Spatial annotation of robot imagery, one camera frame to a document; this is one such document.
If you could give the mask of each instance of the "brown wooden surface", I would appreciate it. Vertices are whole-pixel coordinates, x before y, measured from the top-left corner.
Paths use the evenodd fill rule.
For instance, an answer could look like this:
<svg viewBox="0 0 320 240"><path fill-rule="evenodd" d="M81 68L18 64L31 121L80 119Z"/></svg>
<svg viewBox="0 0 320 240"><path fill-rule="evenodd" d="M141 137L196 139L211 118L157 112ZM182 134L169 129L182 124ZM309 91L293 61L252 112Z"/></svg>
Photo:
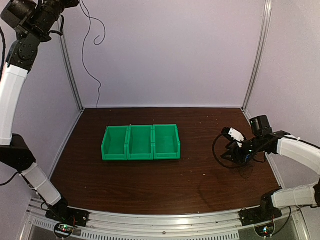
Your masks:
<svg viewBox="0 0 320 240"><path fill-rule="evenodd" d="M177 124L181 160L102 161L106 127L130 124ZM259 205L263 194L278 188L271 167L256 163L249 169L250 178L244 179L220 166L213 158L212 142L223 127L253 137L240 109L87 109L52 182L72 207L113 213L191 214ZM217 145L219 155L226 143Z"/></svg>

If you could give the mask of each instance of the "robotic arm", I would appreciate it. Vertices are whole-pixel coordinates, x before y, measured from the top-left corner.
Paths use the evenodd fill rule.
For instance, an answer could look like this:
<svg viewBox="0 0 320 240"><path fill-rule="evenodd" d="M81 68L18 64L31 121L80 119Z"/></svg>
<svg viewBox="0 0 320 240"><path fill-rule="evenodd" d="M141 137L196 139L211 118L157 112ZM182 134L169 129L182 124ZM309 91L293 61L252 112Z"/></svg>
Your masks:
<svg viewBox="0 0 320 240"><path fill-rule="evenodd" d="M13 123L24 83L31 71L41 43L49 42L51 30L61 13L78 6L79 0L11 0L1 18L16 31L0 79L0 162L17 170L23 179L47 204L47 218L71 226L85 227L88 212L68 207L67 200L49 181L36 163L24 139L13 134Z"/></svg>
<svg viewBox="0 0 320 240"><path fill-rule="evenodd" d="M223 159L245 166L259 152L273 153L288 157L320 176L319 147L300 140L288 132L273 132L265 115L252 118L250 124L255 137L249 140L233 128L225 127L222 130L222 135L230 140L226 146L227 152L221 155ZM242 224L244 226L257 224L280 217L279 209L290 206L320 207L320 182L265 194L261 198L260 207L250 209L250 213L246 211L240 213Z"/></svg>

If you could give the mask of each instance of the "green plastic container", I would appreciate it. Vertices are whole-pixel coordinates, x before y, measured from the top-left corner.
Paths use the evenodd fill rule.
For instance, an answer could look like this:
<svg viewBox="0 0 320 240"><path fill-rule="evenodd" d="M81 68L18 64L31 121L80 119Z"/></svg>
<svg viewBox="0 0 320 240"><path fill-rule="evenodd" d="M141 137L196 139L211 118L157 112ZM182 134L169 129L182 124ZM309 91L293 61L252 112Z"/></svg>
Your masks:
<svg viewBox="0 0 320 240"><path fill-rule="evenodd" d="M154 125L154 159L180 159L177 125Z"/></svg>
<svg viewBox="0 0 320 240"><path fill-rule="evenodd" d="M126 146L128 160L153 160L154 142L152 125L130 126Z"/></svg>
<svg viewBox="0 0 320 240"><path fill-rule="evenodd" d="M101 150L104 161L127 160L128 126L108 126Z"/></svg>

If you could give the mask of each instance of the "green bin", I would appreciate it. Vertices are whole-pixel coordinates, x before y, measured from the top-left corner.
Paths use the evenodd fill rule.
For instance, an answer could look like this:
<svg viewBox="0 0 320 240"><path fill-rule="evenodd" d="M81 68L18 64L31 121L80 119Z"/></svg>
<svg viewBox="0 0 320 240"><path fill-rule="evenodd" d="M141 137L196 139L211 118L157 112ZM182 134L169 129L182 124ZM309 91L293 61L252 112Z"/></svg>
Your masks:
<svg viewBox="0 0 320 240"><path fill-rule="evenodd" d="M128 126L108 126L101 150L104 161L127 160Z"/></svg>
<svg viewBox="0 0 320 240"><path fill-rule="evenodd" d="M126 147L128 160L153 160L154 127L152 125L131 125Z"/></svg>
<svg viewBox="0 0 320 240"><path fill-rule="evenodd" d="M177 125L154 125L154 159L180 159Z"/></svg>

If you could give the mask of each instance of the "white wall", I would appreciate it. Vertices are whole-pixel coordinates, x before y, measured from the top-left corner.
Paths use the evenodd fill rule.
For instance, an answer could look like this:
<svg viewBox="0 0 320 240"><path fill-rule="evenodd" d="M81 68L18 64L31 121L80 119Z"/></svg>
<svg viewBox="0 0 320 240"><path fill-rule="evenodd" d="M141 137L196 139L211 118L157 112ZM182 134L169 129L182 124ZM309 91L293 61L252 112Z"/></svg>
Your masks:
<svg viewBox="0 0 320 240"><path fill-rule="evenodd" d="M102 82L100 107L240 107L256 56L264 0L84 1L92 32L84 58ZM86 107L98 83L82 65L89 20L78 7L65 32L75 79Z"/></svg>
<svg viewBox="0 0 320 240"><path fill-rule="evenodd" d="M266 114L274 131L284 130L320 146L320 2L274 0L262 65L248 111ZM319 177L287 158L274 156L285 187ZM306 209L313 240L320 235L320 210Z"/></svg>
<svg viewBox="0 0 320 240"><path fill-rule="evenodd" d="M7 2L9 0L0 2L1 11ZM0 25L9 50L15 32L2 20ZM22 90L13 127L14 133L24 137L46 174L52 170L57 153L78 114L58 37L53 36L53 41L39 48L38 58ZM6 182L14 172L0 163L0 183ZM31 191L20 177L0 187L0 239L17 239L30 198Z"/></svg>

